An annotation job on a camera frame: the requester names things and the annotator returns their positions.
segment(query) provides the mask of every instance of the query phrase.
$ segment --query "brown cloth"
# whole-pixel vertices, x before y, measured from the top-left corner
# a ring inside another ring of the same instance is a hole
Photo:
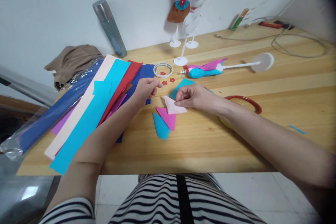
[[[170,8],[167,21],[172,23],[182,23],[185,17],[188,15],[189,11],[190,11],[190,4],[188,4],[188,6],[184,10],[179,10],[175,7],[174,2],[172,7]]]
[[[98,57],[102,57],[102,54],[92,45],[67,46],[44,69],[56,71],[56,74],[54,74],[54,86],[57,90],[60,90],[75,74],[90,68],[91,61]]]

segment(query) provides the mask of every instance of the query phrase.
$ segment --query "hand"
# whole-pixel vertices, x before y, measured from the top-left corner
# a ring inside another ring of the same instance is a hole
[[[176,95],[176,106],[193,107],[209,113],[217,113],[216,106],[228,101],[199,84],[181,87]]]
[[[162,84],[159,80],[153,78],[142,78],[139,80],[138,85],[132,96],[135,97],[142,105],[145,104],[148,98],[156,95],[156,88],[161,88]]]

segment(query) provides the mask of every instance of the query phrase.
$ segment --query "striped shirt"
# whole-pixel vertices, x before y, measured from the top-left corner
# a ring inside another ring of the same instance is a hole
[[[92,203],[69,199],[40,224],[95,223]],[[139,175],[139,184],[109,223],[264,223],[226,194],[211,174]]]

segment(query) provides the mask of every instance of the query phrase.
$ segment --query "thermos bottle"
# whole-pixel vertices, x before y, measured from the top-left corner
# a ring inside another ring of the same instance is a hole
[[[114,50],[118,54],[118,57],[126,57],[127,51],[108,3],[106,2],[106,0],[99,0],[95,2],[92,6],[109,41],[111,42]]]

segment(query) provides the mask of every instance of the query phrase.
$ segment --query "red felt flower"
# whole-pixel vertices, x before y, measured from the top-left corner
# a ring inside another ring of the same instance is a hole
[[[180,0],[179,4],[180,6],[184,5],[187,0]]]

